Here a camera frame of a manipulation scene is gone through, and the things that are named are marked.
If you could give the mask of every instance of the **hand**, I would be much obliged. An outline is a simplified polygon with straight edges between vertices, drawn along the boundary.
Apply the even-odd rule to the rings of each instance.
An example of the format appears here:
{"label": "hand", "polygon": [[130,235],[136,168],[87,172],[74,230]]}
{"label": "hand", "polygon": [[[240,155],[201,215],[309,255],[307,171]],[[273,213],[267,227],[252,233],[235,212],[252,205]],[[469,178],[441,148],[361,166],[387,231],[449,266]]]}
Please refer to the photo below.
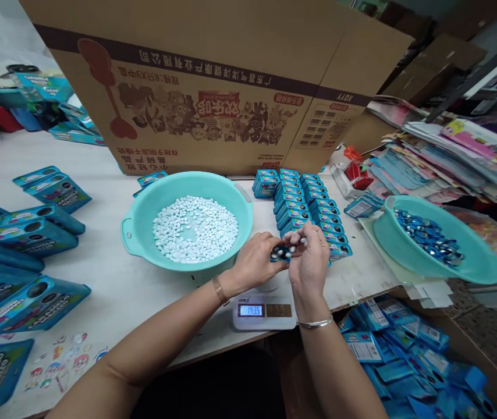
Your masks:
{"label": "hand", "polygon": [[297,245],[289,264],[297,316],[305,322],[328,318],[330,311],[324,300],[324,283],[330,248],[322,230],[307,221],[298,231],[287,232],[283,242],[287,246]]}
{"label": "hand", "polygon": [[218,278],[228,299],[262,285],[289,267],[287,262],[270,262],[270,253],[279,244],[282,244],[282,239],[264,232],[256,233],[241,247],[233,268]]}

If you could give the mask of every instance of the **woman's right hand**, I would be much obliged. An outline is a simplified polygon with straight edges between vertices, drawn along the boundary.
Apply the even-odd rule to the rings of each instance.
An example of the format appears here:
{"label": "woman's right hand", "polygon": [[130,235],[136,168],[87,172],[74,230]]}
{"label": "woman's right hand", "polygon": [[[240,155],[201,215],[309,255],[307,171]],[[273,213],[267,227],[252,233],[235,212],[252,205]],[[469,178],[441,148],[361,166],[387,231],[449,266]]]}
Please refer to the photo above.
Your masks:
{"label": "woman's right hand", "polygon": [[283,242],[286,246],[297,245],[289,263],[297,316],[304,322],[324,320],[314,319],[325,315],[324,307],[328,309],[323,293],[330,248],[322,230],[307,221],[298,231],[285,234]]}

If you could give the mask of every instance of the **digital scale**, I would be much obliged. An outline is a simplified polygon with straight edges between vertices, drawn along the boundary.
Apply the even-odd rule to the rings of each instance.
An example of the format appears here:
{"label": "digital scale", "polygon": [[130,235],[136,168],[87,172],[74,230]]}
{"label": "digital scale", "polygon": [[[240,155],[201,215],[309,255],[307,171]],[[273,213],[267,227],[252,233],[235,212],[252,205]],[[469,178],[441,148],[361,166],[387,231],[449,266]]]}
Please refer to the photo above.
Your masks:
{"label": "digital scale", "polygon": [[287,271],[280,272],[266,284],[235,297],[231,302],[233,326],[237,330],[287,330],[297,324]]}

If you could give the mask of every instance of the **teal plastic bowl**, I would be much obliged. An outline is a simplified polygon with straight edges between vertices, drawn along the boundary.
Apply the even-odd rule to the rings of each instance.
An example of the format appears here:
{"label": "teal plastic bowl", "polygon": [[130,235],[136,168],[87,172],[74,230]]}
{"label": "teal plastic bowl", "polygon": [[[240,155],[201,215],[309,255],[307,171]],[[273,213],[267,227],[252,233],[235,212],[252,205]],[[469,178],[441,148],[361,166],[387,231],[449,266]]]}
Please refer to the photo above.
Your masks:
{"label": "teal plastic bowl", "polygon": [[[480,238],[454,215],[421,198],[410,196],[388,197],[385,213],[374,225],[375,235],[382,248],[400,265],[422,276],[442,278],[462,278],[479,284],[497,282],[497,255]],[[406,234],[396,219],[394,209],[406,210],[435,221],[442,228],[442,234],[455,239],[464,255],[457,269],[429,255]]]}
{"label": "teal plastic bowl", "polygon": [[[235,216],[239,232],[229,251],[206,262],[182,264],[170,261],[157,249],[153,234],[154,218],[163,208],[186,195],[213,198]],[[170,271],[194,272],[213,268],[235,256],[249,239],[252,228],[253,201],[241,185],[213,173],[182,172],[163,177],[142,191],[122,220],[120,233],[131,255],[143,257]]]}

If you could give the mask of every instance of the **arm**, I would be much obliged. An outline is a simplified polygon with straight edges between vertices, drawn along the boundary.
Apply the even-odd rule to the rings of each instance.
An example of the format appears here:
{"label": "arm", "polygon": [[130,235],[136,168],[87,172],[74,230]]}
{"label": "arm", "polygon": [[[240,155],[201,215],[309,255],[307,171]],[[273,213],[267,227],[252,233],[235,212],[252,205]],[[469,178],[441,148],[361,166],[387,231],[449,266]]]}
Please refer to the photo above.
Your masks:
{"label": "arm", "polygon": [[[269,261],[281,239],[257,233],[235,266],[218,276],[231,299],[287,268]],[[154,314],[93,365],[49,413],[48,419],[130,417],[143,389],[192,340],[221,302],[210,281]]]}
{"label": "arm", "polygon": [[[299,244],[289,267],[295,310],[299,321],[326,320],[331,313],[324,299],[324,283],[330,251],[319,227],[307,222],[284,242]],[[301,338],[314,386],[328,418],[388,419],[367,374],[346,344],[336,324],[301,330]]]}

